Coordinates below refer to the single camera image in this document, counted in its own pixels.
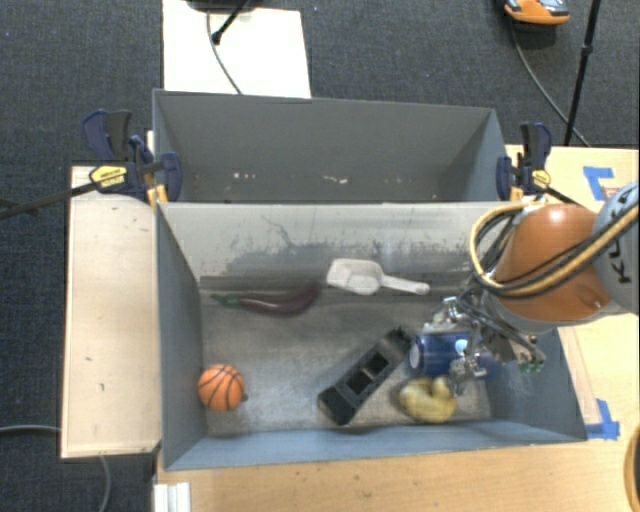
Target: clamp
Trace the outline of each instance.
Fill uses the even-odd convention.
[[[177,201],[182,188],[182,167],[175,152],[164,153],[159,162],[142,138],[129,137],[131,112],[96,110],[82,121],[87,146],[103,165],[90,174],[96,190],[123,194],[141,201]],[[164,174],[164,180],[157,179]]]
[[[544,166],[551,154],[551,132],[542,123],[523,123],[524,153],[518,153],[518,166],[508,156],[498,158],[496,188],[502,201],[518,200],[523,195],[549,194],[563,203],[578,204],[551,187],[551,176]]]

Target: wooden table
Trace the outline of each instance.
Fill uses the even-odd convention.
[[[614,187],[638,179],[638,152],[553,149],[553,186],[599,210],[584,166],[613,169],[601,184]],[[638,318],[609,317],[576,333],[593,392],[620,422],[617,441],[208,471],[167,473],[159,464],[158,481],[190,482],[194,512],[629,510],[623,461],[639,421]]]

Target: gray box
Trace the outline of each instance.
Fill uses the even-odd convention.
[[[155,91],[156,150],[178,151],[182,202],[159,205],[158,293],[166,469],[306,462],[586,439],[557,333],[538,375],[506,365],[471,385],[447,425],[394,402],[397,368],[352,424],[316,397],[396,325],[417,332],[469,275],[466,237],[496,206],[504,145],[495,113],[336,100]],[[323,286],[302,315],[271,317],[213,298],[324,282],[334,258],[372,259],[425,280],[426,297],[360,297]],[[249,399],[227,413],[196,393],[232,364]]]

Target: purple eggplant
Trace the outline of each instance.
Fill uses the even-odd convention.
[[[225,306],[240,306],[247,311],[277,316],[293,316],[306,311],[313,304],[322,289],[320,283],[312,282],[287,293],[244,293],[215,297]]]

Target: plastic scoop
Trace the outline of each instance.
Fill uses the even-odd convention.
[[[358,295],[373,295],[381,286],[416,295],[424,295],[429,291],[427,283],[387,276],[380,265],[369,260],[333,260],[327,283]]]

